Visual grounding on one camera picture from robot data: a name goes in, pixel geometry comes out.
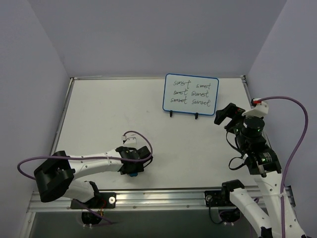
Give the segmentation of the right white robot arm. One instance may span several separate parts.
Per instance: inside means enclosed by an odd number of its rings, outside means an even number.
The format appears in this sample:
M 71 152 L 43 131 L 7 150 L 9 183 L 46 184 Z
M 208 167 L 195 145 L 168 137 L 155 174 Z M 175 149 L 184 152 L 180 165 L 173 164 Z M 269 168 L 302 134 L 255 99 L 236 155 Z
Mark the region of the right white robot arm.
M 233 103 L 216 111 L 215 124 L 231 119 L 224 128 L 235 136 L 234 148 L 256 182 L 266 209 L 256 203 L 238 179 L 222 183 L 220 199 L 224 204 L 238 208 L 260 238 L 305 238 L 307 235 L 282 184 L 283 173 L 278 157 L 263 136 L 267 113 L 268 105 L 261 101 L 257 101 L 249 111 Z

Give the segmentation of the blue framed whiteboard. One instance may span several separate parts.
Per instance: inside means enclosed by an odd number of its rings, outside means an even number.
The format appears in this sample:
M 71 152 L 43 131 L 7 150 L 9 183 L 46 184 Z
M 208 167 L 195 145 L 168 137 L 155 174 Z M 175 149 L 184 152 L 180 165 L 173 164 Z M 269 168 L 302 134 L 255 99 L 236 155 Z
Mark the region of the blue framed whiteboard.
M 169 73 L 165 76 L 162 109 L 165 112 L 213 116 L 219 79 Z

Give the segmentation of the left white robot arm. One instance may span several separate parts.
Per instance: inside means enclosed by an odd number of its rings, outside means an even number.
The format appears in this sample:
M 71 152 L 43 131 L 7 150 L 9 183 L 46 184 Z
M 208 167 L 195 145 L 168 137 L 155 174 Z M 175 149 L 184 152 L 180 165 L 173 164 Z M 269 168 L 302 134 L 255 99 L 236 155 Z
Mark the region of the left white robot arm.
M 55 201 L 61 197 L 76 199 L 89 208 L 99 204 L 100 192 L 95 182 L 79 178 L 103 172 L 135 175 L 144 171 L 144 163 L 153 160 L 153 151 L 120 146 L 108 152 L 88 156 L 68 156 L 65 151 L 54 154 L 34 170 L 41 201 Z

